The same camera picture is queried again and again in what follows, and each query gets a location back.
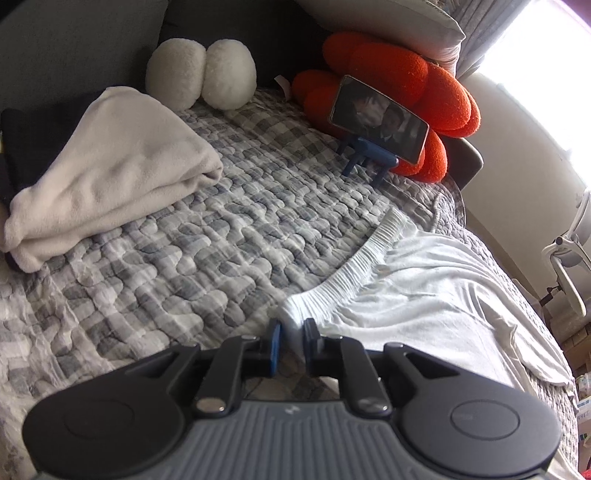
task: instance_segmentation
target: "blue phone stand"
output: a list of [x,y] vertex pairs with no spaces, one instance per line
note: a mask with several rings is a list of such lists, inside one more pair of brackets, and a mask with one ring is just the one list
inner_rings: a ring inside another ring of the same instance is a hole
[[367,167],[370,161],[379,163],[380,168],[370,184],[373,188],[378,187],[379,184],[382,183],[384,175],[386,175],[388,170],[398,167],[398,157],[395,154],[389,152],[385,148],[379,147],[366,138],[357,135],[347,136],[345,139],[341,140],[339,148],[336,150],[337,154],[343,155],[346,147],[352,147],[355,152],[343,170],[343,175],[345,177],[349,176],[353,167],[357,165],[357,163],[361,163],[362,167]]

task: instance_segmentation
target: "quilted bedspread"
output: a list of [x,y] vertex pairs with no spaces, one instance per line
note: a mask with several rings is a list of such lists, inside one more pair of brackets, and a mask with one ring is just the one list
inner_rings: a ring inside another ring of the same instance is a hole
[[[464,242],[549,335],[464,228],[452,180],[425,185],[391,176],[374,190],[364,168],[344,178],[335,139],[271,92],[257,92],[238,111],[198,103],[181,117],[221,154],[219,184],[85,239],[35,274],[0,262],[0,478],[34,472],[20,427],[36,401],[172,343],[215,348],[230,335],[261,333],[279,301],[334,273],[391,205],[421,229]],[[532,381],[558,412],[561,448],[576,464],[570,400],[563,389]],[[245,394],[331,396],[290,355],[277,378],[249,381]]]

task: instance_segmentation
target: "white pillow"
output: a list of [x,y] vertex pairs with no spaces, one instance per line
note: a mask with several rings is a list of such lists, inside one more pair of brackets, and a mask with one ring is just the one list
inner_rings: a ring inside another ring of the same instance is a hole
[[428,0],[296,0],[330,31],[358,31],[404,45],[455,75],[460,44],[457,22]]
[[148,62],[146,92],[174,112],[191,108],[201,95],[205,47],[186,38],[162,42]]
[[238,40],[218,40],[207,49],[203,100],[218,110],[235,110],[256,90],[256,67],[251,53]]

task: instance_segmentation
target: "phone screen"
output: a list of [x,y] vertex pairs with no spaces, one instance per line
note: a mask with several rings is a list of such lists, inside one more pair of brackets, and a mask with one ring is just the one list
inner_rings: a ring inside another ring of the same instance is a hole
[[345,75],[329,121],[416,165],[429,125],[391,98]]

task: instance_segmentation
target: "black round pad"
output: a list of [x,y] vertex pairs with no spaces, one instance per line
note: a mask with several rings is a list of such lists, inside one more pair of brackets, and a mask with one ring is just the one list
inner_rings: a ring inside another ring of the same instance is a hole
[[502,403],[475,400],[463,403],[452,411],[452,424],[469,437],[500,440],[519,428],[519,416]]
[[105,376],[38,403],[22,436],[37,469],[58,478],[110,480],[157,463],[177,444],[184,416],[149,378]]
[[401,433],[452,475],[520,476],[547,466],[560,441],[556,415],[534,400],[468,372],[429,380],[403,408]]

